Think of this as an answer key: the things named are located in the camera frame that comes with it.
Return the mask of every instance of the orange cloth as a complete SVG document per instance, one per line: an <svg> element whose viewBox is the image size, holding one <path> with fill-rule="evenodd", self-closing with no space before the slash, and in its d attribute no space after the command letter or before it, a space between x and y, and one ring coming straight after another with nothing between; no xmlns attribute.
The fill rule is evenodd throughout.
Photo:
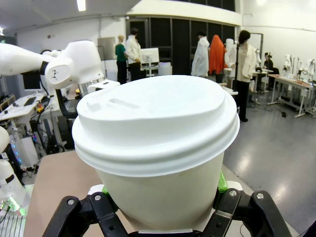
<svg viewBox="0 0 316 237"><path fill-rule="evenodd" d="M225 66L225 52L226 49L224 48L221 39L218 35L214 35L209 52L208 71L210 74L212 74L213 71L215 71L215 74L220 74L222 72Z"/></svg>

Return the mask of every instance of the cup lid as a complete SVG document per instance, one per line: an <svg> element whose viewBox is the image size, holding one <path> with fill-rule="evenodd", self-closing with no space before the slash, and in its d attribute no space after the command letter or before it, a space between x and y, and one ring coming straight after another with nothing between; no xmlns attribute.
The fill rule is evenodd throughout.
<svg viewBox="0 0 316 237"><path fill-rule="evenodd" d="M233 97L191 76L141 79L84 96L72 135L79 157L129 177L171 174L203 164L236 138Z"/></svg>

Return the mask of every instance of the screw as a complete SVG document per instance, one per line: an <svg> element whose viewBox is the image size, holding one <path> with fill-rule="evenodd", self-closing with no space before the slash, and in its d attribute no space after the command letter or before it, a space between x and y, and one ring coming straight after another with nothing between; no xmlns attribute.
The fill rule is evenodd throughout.
<svg viewBox="0 0 316 237"><path fill-rule="evenodd" d="M229 195L232 196L232 197L235 197L237 195L236 191L235 190L231 190L229 192Z"/></svg>
<svg viewBox="0 0 316 237"><path fill-rule="evenodd" d="M258 199L263 199L263 194L257 194Z"/></svg>

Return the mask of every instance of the gray floor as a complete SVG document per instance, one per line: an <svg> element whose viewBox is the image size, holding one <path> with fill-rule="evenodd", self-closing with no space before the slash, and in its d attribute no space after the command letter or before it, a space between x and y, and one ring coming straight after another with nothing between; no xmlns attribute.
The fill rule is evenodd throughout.
<svg viewBox="0 0 316 237"><path fill-rule="evenodd" d="M285 220L301 233L316 219L316 119L295 118L295 111L281 105L267 109L247 109L249 121L240 125L224 165L251 189L268 191Z"/></svg>

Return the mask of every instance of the white wall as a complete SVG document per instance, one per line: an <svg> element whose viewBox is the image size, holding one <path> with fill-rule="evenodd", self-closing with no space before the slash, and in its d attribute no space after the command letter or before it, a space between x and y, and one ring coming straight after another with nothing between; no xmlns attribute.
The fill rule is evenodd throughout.
<svg viewBox="0 0 316 237"><path fill-rule="evenodd" d="M220 24L241 26L240 13L217 7L171 0L142 0L127 15L175 16L184 19L211 21Z"/></svg>
<svg viewBox="0 0 316 237"><path fill-rule="evenodd" d="M316 0L243 0L243 29L262 33L263 53L282 69L284 55L316 59Z"/></svg>
<svg viewBox="0 0 316 237"><path fill-rule="evenodd" d="M124 17L107 17L101 20L101 37L126 35ZM44 49L64 49L68 43L77 40L91 40L97 45L99 38L99 19L78 20L42 27L17 34L18 45L22 48L40 53ZM117 70L116 60L106 61L107 70ZM29 94L24 91L22 77L19 76L21 96Z"/></svg>

